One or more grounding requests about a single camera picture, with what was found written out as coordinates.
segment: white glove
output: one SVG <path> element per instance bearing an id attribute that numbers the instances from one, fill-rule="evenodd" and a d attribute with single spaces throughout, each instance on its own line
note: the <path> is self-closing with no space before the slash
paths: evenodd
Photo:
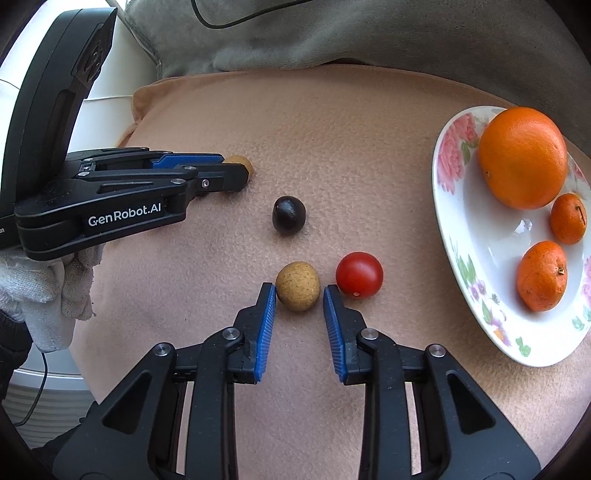
<path id="1" fill-rule="evenodd" d="M 68 348 L 76 319 L 93 315 L 90 286 L 103 246 L 44 262 L 21 249 L 0 252 L 0 310 L 27 324 L 41 352 Z"/>

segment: floral plate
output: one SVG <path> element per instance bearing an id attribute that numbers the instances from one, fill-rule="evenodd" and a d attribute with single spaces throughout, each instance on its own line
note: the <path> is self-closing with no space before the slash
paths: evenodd
<path id="1" fill-rule="evenodd" d="M 453 272 L 480 326 L 517 362 L 553 365 L 569 356 L 591 327 L 591 233 L 562 245 L 568 281 L 558 305 L 529 311 L 515 288 L 517 265 L 537 242 L 554 239 L 552 203 L 538 210 L 513 210 L 493 197 L 476 150 L 488 123 L 504 108 L 477 106 L 454 116 L 441 131 L 433 154 L 433 198 Z M 569 155 L 561 193 L 575 192 L 591 215 L 591 190 Z"/>

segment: black fruit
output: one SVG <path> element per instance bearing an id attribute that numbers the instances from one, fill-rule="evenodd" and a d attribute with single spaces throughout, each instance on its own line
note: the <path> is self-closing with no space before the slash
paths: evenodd
<path id="1" fill-rule="evenodd" d="M 295 197 L 284 196 L 273 206 L 273 226 L 282 235 L 299 232 L 306 222 L 306 207 Z"/>

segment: small potato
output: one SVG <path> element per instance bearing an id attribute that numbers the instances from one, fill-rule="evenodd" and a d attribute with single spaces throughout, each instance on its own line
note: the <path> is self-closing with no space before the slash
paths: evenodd
<path id="1" fill-rule="evenodd" d="M 251 161 L 248 160 L 246 157 L 243 157 L 241 155 L 232 155 L 224 159 L 223 163 L 241 163 L 248 170 L 247 183 L 252 180 L 252 176 L 254 175 L 255 169 L 253 168 Z"/>
<path id="2" fill-rule="evenodd" d="M 314 267 L 306 262 L 293 262 L 283 267 L 275 287 L 279 301 L 294 312 L 309 310 L 320 297 L 320 279 Z"/>

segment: red cherry tomato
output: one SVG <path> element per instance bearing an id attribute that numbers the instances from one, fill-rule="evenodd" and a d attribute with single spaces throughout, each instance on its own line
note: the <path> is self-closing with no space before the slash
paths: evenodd
<path id="1" fill-rule="evenodd" d="M 336 267 L 336 284 L 345 295 L 366 299 L 375 295 L 383 282 L 382 265 L 365 252 L 345 255 Z"/>

